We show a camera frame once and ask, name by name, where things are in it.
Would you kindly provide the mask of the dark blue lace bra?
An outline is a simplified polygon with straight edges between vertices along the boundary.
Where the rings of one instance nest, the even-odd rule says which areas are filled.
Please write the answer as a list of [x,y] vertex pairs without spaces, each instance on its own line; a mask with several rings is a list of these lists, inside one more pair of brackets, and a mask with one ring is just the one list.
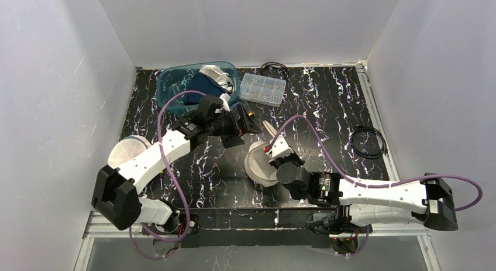
[[[187,91],[198,91],[205,95],[214,95],[216,97],[224,98],[227,102],[231,100],[230,93],[227,89],[221,87],[213,78],[203,73],[196,73],[192,80],[187,85]],[[183,96],[184,105],[199,104],[203,95],[197,93],[187,93]]]

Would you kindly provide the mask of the teal plastic bin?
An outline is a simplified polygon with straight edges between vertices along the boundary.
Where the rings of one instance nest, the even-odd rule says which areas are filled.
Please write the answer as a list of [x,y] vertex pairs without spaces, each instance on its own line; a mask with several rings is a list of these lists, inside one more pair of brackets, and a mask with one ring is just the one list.
[[200,73],[203,66],[217,66],[222,71],[215,79],[222,83],[221,87],[227,90],[230,98],[229,105],[233,105],[239,98],[240,77],[236,67],[227,61],[210,61],[204,63],[174,66],[163,70],[157,79],[156,100],[160,108],[173,96],[188,89],[194,76]]

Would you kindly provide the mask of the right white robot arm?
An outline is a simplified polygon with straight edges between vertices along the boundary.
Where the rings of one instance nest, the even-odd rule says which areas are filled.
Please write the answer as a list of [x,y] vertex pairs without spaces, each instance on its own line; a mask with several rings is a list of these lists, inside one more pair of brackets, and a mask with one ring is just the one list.
[[413,222],[436,231],[456,231],[458,223],[451,187],[440,177],[402,185],[344,178],[339,173],[309,172],[296,155],[269,160],[277,181],[295,200],[331,210],[322,220],[333,233],[375,223]]

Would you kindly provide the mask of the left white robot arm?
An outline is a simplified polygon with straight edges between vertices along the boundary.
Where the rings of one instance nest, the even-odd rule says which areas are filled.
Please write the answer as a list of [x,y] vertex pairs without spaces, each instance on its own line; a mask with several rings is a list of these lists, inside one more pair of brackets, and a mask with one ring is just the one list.
[[243,145],[242,137],[247,133],[261,133],[251,112],[243,106],[232,111],[225,100],[206,95],[195,110],[173,122],[170,130],[144,152],[118,166],[101,168],[91,205],[118,230],[135,222],[165,225],[177,217],[177,212],[164,201],[141,198],[145,186],[209,137],[220,137],[223,147],[230,148]]

